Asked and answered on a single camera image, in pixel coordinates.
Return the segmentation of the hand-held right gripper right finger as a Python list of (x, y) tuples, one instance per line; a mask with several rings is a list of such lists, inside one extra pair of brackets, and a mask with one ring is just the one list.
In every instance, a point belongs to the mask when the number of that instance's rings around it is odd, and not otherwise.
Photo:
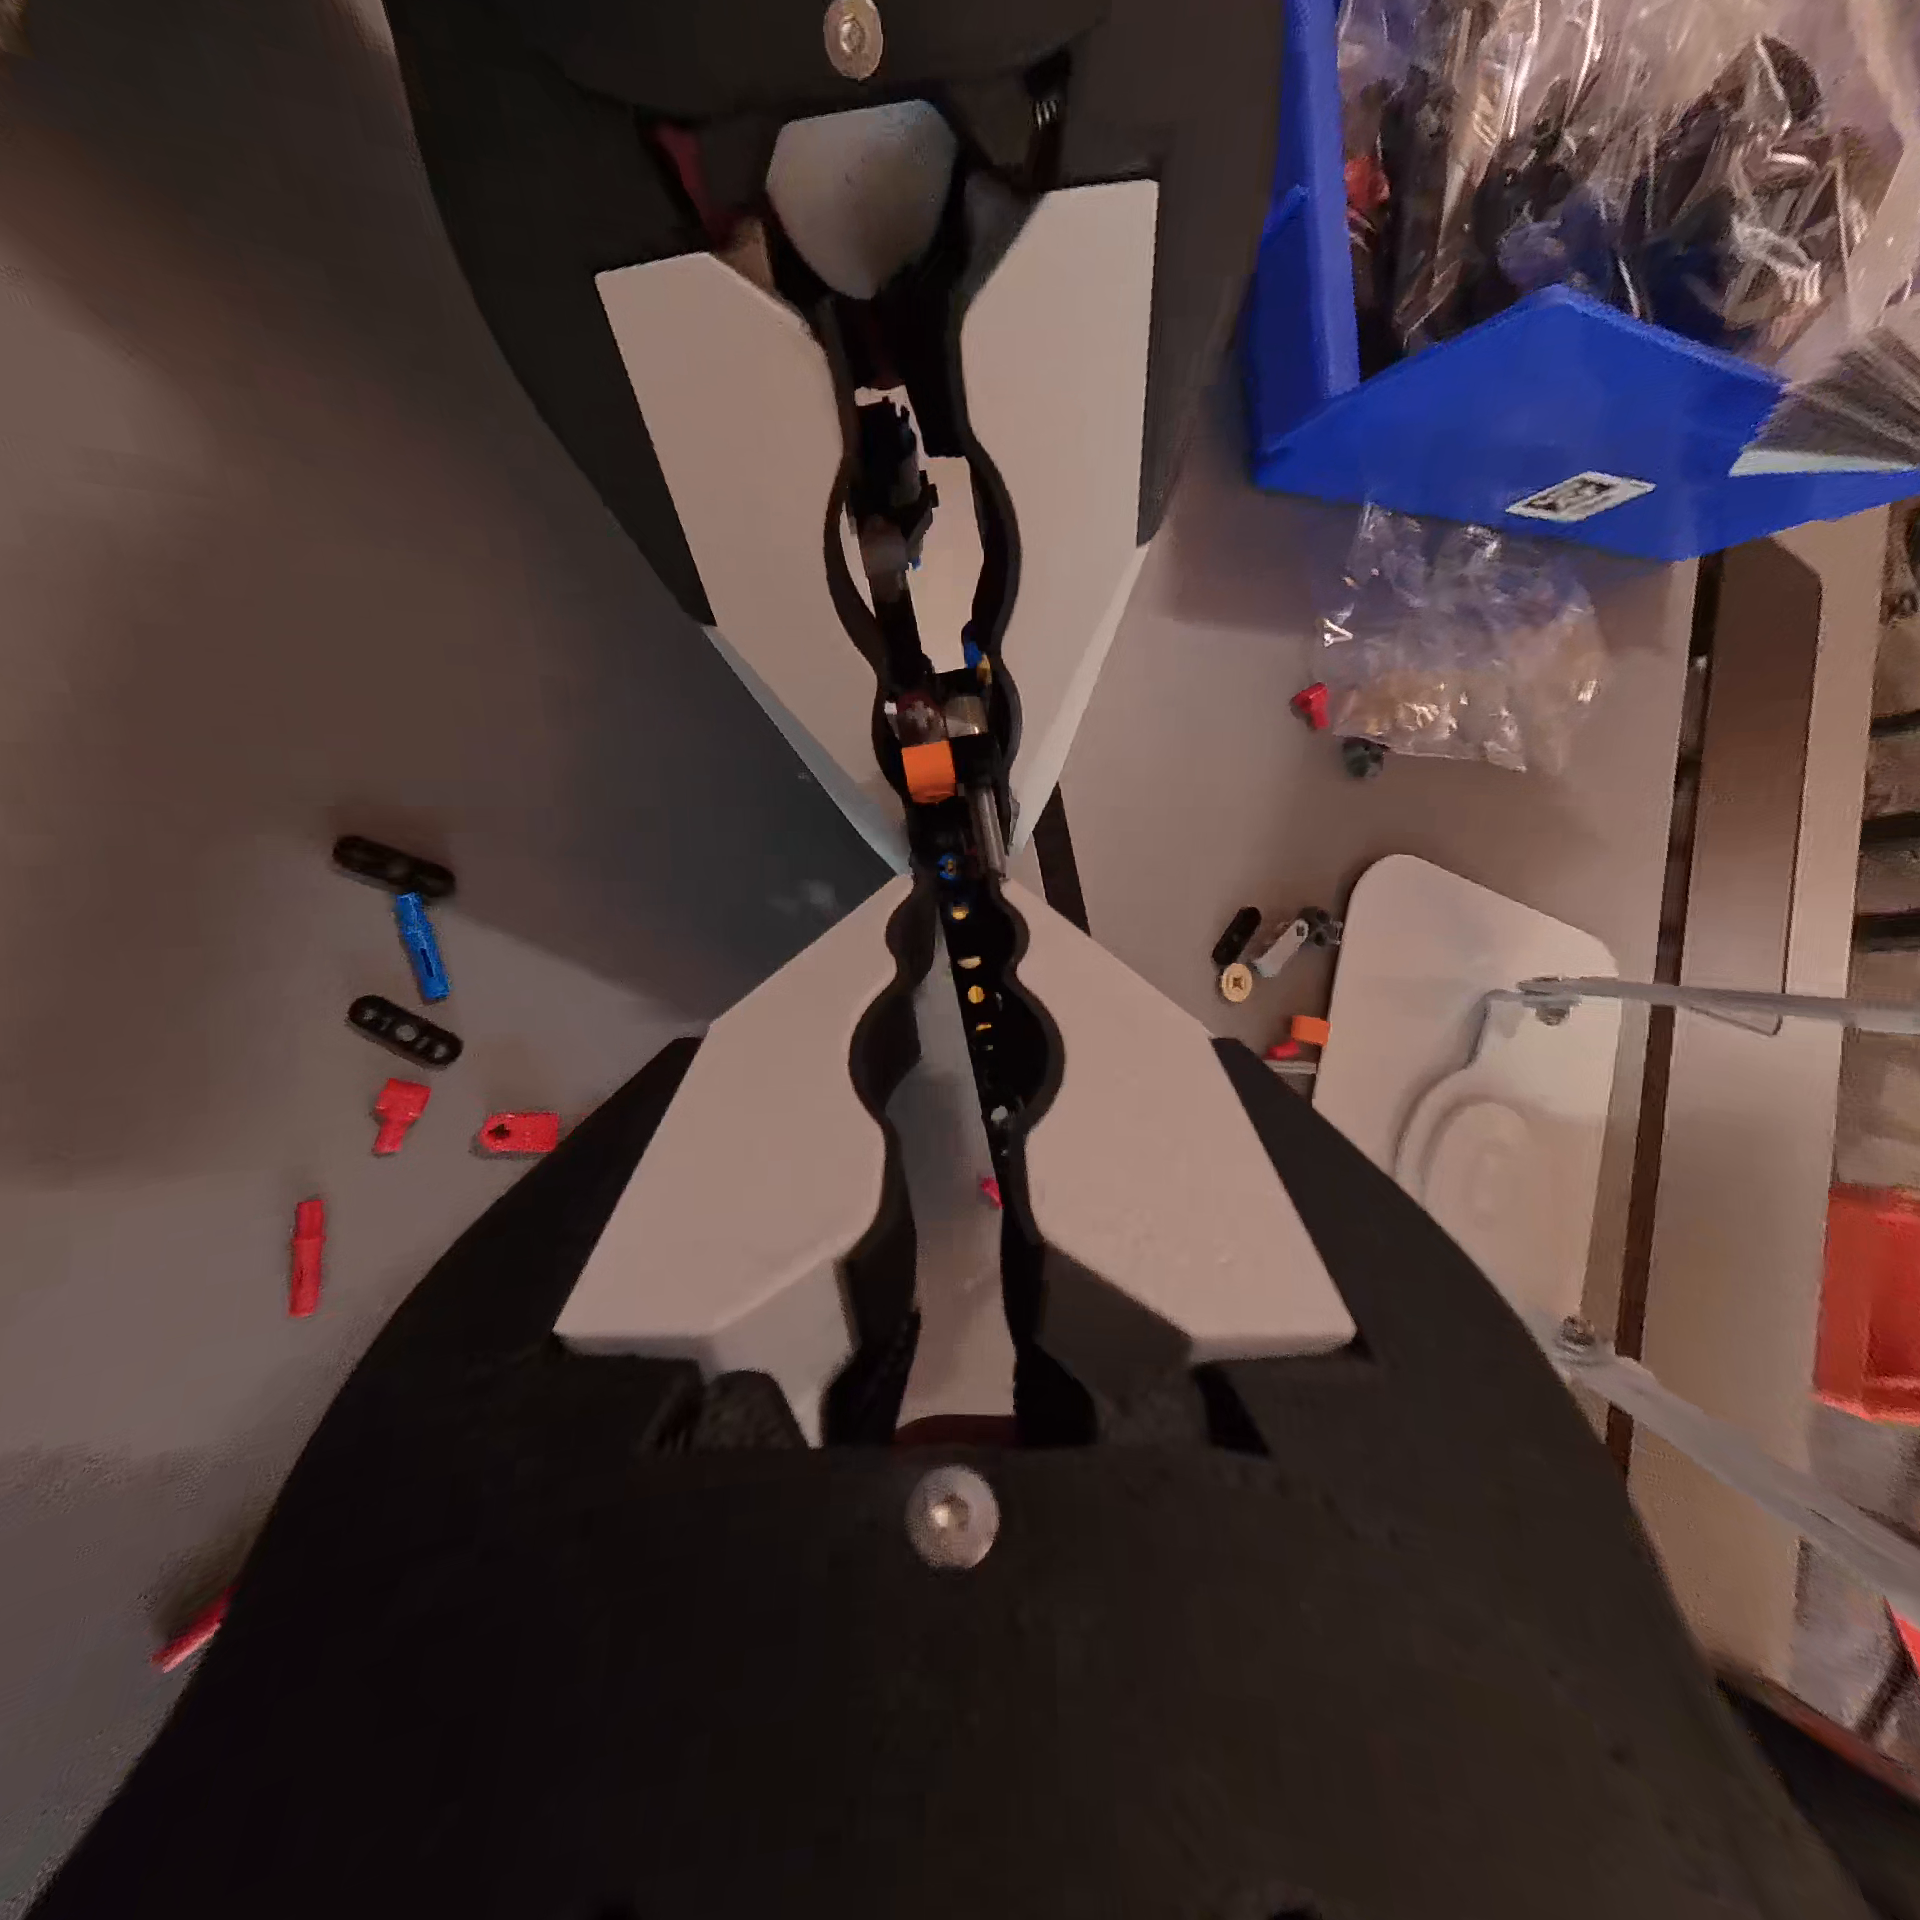
[(1195, 1374), (1358, 1336), (1212, 1033), (1043, 894), (1002, 893), (1039, 1024), (1010, 1128), (1002, 1304), (1029, 1448), (1201, 1435)]

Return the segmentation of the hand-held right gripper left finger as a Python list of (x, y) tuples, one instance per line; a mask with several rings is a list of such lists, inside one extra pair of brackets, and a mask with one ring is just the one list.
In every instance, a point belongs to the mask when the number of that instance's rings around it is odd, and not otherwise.
[(769, 1374), (824, 1443), (858, 1344), (846, 1261), (884, 1170), (853, 1043), (897, 981), (908, 900), (910, 877), (884, 882), (709, 1024), (558, 1313), (572, 1351)]

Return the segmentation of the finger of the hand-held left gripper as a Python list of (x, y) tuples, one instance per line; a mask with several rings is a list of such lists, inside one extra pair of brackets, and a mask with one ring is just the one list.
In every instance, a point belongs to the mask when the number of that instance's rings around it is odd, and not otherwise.
[(853, 574), (844, 412), (795, 307), (690, 250), (598, 274), (611, 335), (656, 447), (709, 637), (853, 828), (908, 868), (906, 808), (873, 740), (878, 670), (844, 625)]
[(1144, 567), (1139, 474), (1161, 186), (1034, 203), (961, 326), (980, 450), (1014, 503), (1000, 659), (1018, 696), (1010, 793), (1026, 850)]

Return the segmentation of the lego car chassis assembly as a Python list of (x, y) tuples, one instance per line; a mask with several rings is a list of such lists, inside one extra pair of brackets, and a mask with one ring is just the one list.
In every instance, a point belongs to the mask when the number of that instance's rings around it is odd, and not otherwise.
[(873, 740), (906, 808), (910, 871), (935, 888), (990, 1154), (984, 1192), (1002, 1205), (1045, 1077), (1043, 1022), (1017, 992), (1017, 918), (1002, 894), (1017, 705), (973, 639), (961, 665), (939, 665), (922, 635), (910, 584), (939, 507), (910, 407), (896, 395), (856, 400), (844, 525), (869, 605), (858, 648), (878, 684)]

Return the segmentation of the black three-hole liftarm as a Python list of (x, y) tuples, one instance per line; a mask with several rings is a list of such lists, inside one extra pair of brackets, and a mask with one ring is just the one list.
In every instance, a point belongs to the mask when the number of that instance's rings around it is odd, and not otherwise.
[(355, 996), (350, 1029), (415, 1068), (452, 1068), (465, 1039), (388, 996)]
[(343, 876), (369, 882), (397, 898), (419, 894), (422, 900), (446, 900), (458, 893), (458, 876), (449, 867), (369, 837), (347, 833), (333, 843), (329, 856)]

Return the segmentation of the clear bag of small parts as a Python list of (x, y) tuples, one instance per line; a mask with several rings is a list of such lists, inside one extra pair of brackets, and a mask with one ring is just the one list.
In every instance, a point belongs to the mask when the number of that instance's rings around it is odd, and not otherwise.
[(1611, 652), (1549, 542), (1364, 503), (1318, 597), (1327, 726), (1396, 759), (1559, 777)]

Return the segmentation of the blue storage bin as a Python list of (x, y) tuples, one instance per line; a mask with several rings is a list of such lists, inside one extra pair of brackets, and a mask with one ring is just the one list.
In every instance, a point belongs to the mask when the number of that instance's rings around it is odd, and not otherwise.
[(1779, 383), (1574, 290), (1363, 380), (1337, 6), (1287, 2), (1279, 159), (1240, 324), (1251, 476), (1685, 563), (1916, 496), (1913, 468), (1743, 468)]

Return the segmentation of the clear bag of black parts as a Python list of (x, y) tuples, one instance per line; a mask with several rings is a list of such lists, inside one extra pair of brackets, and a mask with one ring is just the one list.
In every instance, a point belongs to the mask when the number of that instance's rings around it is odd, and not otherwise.
[(1338, 2), (1358, 370), (1537, 290), (1784, 380), (1916, 297), (1916, 2)]

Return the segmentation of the white partition panel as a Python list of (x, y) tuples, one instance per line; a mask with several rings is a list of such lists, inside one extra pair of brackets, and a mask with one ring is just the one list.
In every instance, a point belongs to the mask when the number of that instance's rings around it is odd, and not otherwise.
[[(1702, 565), (1691, 774), (1674, 803), (1691, 991), (1843, 1000), (1895, 511)], [(1647, 1020), (1620, 1331), (1667, 1388), (1808, 1466), (1820, 1266), (1845, 1029)]]

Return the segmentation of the grey paper booklet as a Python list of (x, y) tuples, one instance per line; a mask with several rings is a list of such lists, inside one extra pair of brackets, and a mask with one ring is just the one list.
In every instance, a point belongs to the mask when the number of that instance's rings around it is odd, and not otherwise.
[(1734, 476), (1891, 476), (1916, 470), (1916, 303), (1791, 384)]

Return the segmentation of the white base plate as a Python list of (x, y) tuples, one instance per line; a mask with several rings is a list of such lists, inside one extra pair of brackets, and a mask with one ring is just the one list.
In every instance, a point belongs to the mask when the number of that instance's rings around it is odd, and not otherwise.
[(1537, 1327), (1580, 1313), (1620, 1007), (1541, 1020), (1522, 986), (1612, 973), (1598, 937), (1415, 856), (1349, 894), (1312, 1108)]

